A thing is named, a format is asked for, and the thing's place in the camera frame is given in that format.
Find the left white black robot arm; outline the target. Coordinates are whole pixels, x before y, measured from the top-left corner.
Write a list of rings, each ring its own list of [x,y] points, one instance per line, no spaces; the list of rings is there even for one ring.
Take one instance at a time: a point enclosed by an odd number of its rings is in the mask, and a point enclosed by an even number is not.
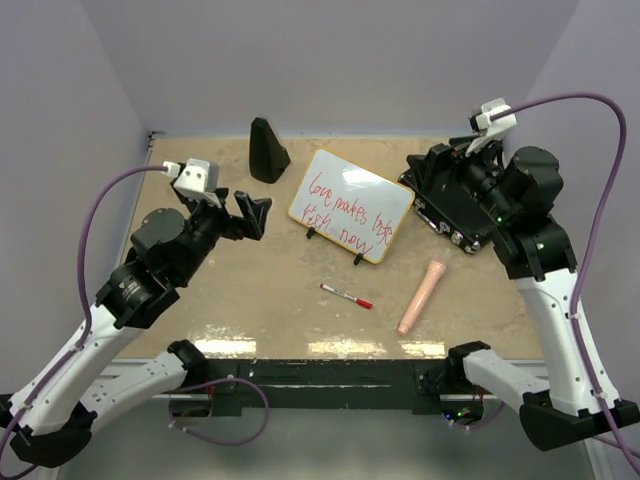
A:
[[[178,389],[200,390],[207,360],[190,341],[172,342],[140,369],[112,381],[99,375],[134,339],[148,330],[179,299],[221,238],[260,240],[269,198],[253,200],[242,191],[234,198],[240,215],[225,206],[227,189],[214,201],[181,202],[190,214],[173,208],[150,212],[131,236],[125,262],[98,291],[89,319],[27,386],[1,398],[1,443],[36,467],[63,465],[107,423],[148,398]]]

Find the red marker cap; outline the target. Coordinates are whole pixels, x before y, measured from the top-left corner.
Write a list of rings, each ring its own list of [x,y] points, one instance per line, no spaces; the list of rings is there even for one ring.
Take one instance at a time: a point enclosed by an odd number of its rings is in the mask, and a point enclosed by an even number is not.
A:
[[[359,306],[361,306],[363,308],[366,308],[366,309],[371,309],[373,307],[372,303],[370,303],[370,302],[368,302],[366,300],[360,299],[360,298],[356,299],[356,304],[358,304]]]

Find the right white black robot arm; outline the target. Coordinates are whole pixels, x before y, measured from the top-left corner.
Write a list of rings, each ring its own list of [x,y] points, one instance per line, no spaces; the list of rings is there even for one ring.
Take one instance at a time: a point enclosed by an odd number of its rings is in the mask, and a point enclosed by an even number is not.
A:
[[[418,215],[458,247],[493,246],[534,321],[547,376],[538,379],[474,341],[451,348],[442,373],[425,386],[433,395],[446,388],[494,394],[542,451],[636,424],[638,406],[620,397],[598,357],[575,292],[576,257],[551,214],[564,185],[558,160],[527,146],[504,161],[498,141],[477,152],[470,145],[459,137],[411,154],[399,180],[414,192]]]

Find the whiteboard marker pen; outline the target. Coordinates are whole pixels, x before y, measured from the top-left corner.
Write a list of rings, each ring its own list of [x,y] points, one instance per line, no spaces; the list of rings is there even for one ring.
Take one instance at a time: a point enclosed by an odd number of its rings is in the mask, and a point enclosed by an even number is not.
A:
[[[348,294],[348,293],[342,292],[342,291],[340,291],[340,290],[338,290],[338,289],[335,289],[335,288],[333,288],[333,287],[331,287],[331,286],[329,286],[329,285],[327,285],[327,284],[324,284],[324,283],[321,283],[321,284],[320,284],[320,288],[321,288],[322,290],[324,290],[324,291],[327,291],[327,292],[331,293],[331,294],[334,294],[334,295],[336,295],[336,296],[339,296],[339,297],[341,297],[341,298],[344,298],[344,299],[346,299],[346,300],[349,300],[349,301],[351,301],[351,302],[353,302],[353,303],[355,303],[355,304],[356,304],[356,299],[357,299],[357,298],[359,298],[359,297],[353,296],[353,295],[351,295],[351,294]]]

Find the yellow framed whiteboard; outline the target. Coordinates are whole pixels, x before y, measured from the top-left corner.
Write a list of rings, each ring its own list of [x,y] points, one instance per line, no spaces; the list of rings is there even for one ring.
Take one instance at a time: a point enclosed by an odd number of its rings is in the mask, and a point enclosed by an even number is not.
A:
[[[414,199],[411,189],[318,149],[288,216],[367,262],[378,264]]]

